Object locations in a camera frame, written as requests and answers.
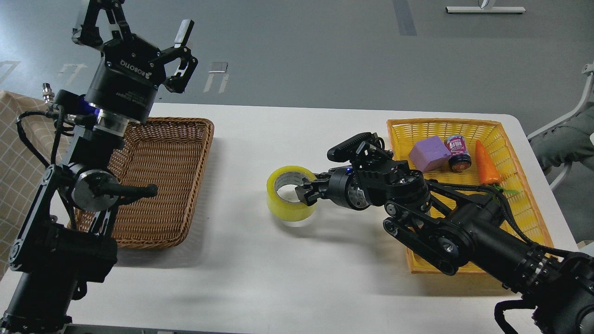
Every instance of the tape roll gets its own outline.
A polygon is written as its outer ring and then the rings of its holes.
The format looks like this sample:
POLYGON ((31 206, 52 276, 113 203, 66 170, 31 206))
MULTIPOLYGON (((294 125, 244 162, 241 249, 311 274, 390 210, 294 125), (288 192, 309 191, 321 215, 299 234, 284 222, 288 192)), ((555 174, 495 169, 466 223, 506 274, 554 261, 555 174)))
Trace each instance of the tape roll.
POLYGON ((266 182, 267 202, 270 211, 287 222, 298 222, 311 216, 315 205, 307 206, 301 202, 291 202, 279 196, 278 190, 285 185, 303 185, 303 179, 315 180, 315 175, 300 166, 285 166, 274 171, 266 182))

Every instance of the table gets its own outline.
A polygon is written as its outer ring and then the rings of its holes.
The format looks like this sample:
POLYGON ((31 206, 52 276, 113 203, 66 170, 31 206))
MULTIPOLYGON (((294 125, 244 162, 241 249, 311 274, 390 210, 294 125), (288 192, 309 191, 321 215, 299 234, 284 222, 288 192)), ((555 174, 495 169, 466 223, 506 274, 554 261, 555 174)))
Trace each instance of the table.
MULTIPOLYGON (((487 275, 410 274, 404 246, 383 231, 383 208, 356 212, 320 201, 301 228, 268 211, 266 180, 275 169, 326 171, 337 166, 326 159, 330 147, 364 131, 387 140, 388 119, 501 122, 553 243, 577 250, 509 115, 156 103, 151 116, 214 122, 192 228, 168 250, 122 250, 106 282, 90 283, 87 296, 71 303, 76 323, 235 333, 500 333, 494 305, 519 295, 487 275)), ((0 309, 19 276, 9 272, 0 282, 0 309)), ((506 317, 519 332, 538 332, 530 311, 506 317)))

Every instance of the canned food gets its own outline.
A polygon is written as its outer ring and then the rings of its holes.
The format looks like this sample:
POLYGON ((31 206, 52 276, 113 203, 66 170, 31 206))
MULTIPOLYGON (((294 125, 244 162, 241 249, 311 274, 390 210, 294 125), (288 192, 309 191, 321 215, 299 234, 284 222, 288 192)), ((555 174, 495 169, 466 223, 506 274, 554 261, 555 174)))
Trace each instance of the canned food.
POLYGON ((454 172, 461 172, 468 169, 472 164, 470 153, 466 147, 466 139, 459 134, 449 136, 445 140, 445 146, 450 150, 451 158, 448 161, 450 169, 454 172))

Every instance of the purple block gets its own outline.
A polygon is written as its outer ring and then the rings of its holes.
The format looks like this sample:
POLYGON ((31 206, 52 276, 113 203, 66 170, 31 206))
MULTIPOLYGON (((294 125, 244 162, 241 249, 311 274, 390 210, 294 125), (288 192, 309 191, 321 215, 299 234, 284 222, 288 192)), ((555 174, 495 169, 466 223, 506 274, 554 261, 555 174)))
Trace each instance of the purple block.
POLYGON ((410 161, 423 173, 438 169, 450 157, 450 150, 439 136, 417 141, 409 153, 410 161))

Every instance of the wicker basket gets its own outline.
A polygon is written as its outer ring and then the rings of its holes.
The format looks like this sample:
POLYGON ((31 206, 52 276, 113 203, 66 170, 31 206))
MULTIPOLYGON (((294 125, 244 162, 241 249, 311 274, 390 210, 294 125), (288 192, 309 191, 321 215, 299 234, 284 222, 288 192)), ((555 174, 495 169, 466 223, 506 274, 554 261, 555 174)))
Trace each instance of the wicker basket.
MULTIPOLYGON (((149 118, 130 124, 125 146, 109 169, 120 184, 156 184, 159 193, 121 206, 112 236, 123 248, 168 248, 188 235, 214 134, 204 118, 149 118)), ((88 231, 94 213, 77 211, 77 228, 88 231)))
MULTIPOLYGON (((538 210, 536 201, 526 181, 522 166, 517 160, 509 138, 499 122, 481 121, 474 119, 391 119, 388 120, 388 132, 390 135, 391 147, 394 150, 395 160, 408 160, 411 168, 414 164, 410 161, 408 154, 414 144, 432 136, 439 136, 442 140, 454 134, 461 134, 466 139, 466 145, 470 156, 474 155, 475 144, 480 140, 484 145, 497 170, 501 174, 503 182, 501 186, 505 189, 516 190, 518 194, 507 195, 511 210, 518 226, 532 240, 552 247, 551 237, 546 229, 541 213, 538 210)), ((424 173, 427 179, 437 179, 441 182, 457 184, 479 184, 476 164, 473 163, 469 169, 463 172, 452 172, 447 164, 440 169, 424 173)), ((437 195, 446 205, 454 207, 454 201, 437 195)), ((432 217, 443 216, 437 210, 431 209, 432 217)), ((507 232, 515 235, 507 223, 502 225, 507 232)), ((431 266, 427 261, 407 251, 407 262, 412 273, 438 273, 439 270, 431 266)), ((479 267, 469 263, 460 268, 459 273, 484 273, 479 267)))

